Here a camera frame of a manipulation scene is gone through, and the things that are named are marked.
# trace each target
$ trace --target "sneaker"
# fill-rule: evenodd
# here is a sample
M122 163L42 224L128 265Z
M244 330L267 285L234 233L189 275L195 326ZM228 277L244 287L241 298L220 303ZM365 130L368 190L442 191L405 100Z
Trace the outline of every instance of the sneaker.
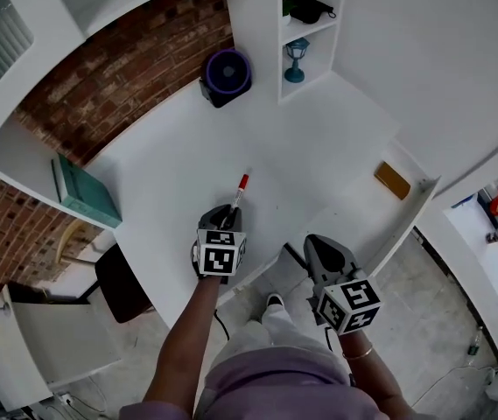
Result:
M266 306L270 305L282 305L285 306L284 300L282 299L282 296L280 296L277 293L270 294L268 296L268 300L266 300Z

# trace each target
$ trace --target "brick wall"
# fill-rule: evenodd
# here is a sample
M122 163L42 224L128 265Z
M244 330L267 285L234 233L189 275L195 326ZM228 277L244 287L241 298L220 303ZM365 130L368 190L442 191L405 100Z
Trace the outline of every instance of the brick wall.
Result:
M97 32L20 104L17 119L80 165L233 46L226 0L152 0Z
M165 98L200 76L206 56L233 46L226 0L152 0L97 32L21 102L15 117L84 165ZM0 180L0 289L54 279L61 233L72 217ZM77 256L100 229L68 244Z

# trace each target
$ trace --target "purple speaker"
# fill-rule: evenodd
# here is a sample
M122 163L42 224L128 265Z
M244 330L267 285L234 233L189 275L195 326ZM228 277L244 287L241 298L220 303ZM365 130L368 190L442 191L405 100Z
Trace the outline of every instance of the purple speaker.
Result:
M221 50L204 61L200 88L216 108L244 94L251 85L249 61L236 49Z

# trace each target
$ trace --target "green book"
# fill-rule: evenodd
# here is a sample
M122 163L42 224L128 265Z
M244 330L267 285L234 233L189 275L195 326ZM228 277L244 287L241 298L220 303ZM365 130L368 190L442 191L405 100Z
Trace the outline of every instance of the green book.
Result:
M58 201L62 206L111 228L120 225L123 220L102 182L61 154L52 160L52 168Z

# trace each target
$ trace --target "bracelet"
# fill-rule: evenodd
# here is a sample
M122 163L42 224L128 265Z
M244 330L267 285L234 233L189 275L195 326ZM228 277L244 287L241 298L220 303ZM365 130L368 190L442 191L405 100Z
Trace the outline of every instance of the bracelet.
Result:
M371 352L373 352L373 346L371 346L367 352L365 352L364 354L360 354L359 356L346 356L344 353L342 353L342 356L346 361L357 361L361 358L365 358Z

